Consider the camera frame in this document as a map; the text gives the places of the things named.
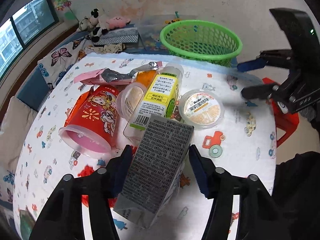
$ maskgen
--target red plastic cup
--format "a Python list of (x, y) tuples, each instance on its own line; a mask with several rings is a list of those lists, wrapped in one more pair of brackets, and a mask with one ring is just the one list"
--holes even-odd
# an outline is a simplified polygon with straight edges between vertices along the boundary
[(110, 85), (98, 87), (59, 129), (62, 140), (74, 150), (95, 159), (110, 155), (116, 146), (116, 97), (119, 91)]

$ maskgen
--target red plastic stool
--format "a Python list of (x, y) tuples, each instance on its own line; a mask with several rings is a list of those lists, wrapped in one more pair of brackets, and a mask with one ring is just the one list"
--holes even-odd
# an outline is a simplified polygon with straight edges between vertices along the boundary
[[(274, 81), (269, 78), (263, 78), (262, 81), (265, 84), (274, 83)], [(298, 113), (294, 113), (294, 114), (282, 113), (282, 111), (278, 107), (278, 104), (274, 102), (272, 99), (271, 101), (272, 101), (273, 112), (275, 114), (276, 127), (285, 131), (285, 134), (279, 140), (277, 140), (277, 147), (279, 147), (297, 129), (299, 124), (299, 116), (298, 116)]]

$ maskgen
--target yellow label bottle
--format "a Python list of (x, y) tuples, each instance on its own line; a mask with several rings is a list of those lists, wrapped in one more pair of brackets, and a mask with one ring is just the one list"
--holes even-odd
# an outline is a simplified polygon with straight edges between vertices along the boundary
[(134, 145), (140, 142), (152, 114), (171, 117), (182, 76), (182, 66), (175, 63), (168, 63), (161, 73), (155, 76), (124, 129), (124, 136)]

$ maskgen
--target window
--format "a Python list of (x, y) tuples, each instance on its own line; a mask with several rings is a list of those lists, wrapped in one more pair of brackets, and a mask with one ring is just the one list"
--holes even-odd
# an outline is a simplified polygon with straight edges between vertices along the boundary
[(56, 22), (50, 0), (33, 0), (0, 27), (0, 80), (18, 55)]

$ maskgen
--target pink plush toy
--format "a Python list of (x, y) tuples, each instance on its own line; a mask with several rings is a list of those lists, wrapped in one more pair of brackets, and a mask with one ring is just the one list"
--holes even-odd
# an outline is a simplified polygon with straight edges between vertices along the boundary
[(109, 24), (110, 30), (113, 30), (114, 28), (123, 28), (126, 26), (127, 23), (130, 22), (130, 19), (122, 17), (122, 16), (116, 16), (112, 19), (109, 19), (106, 21)]

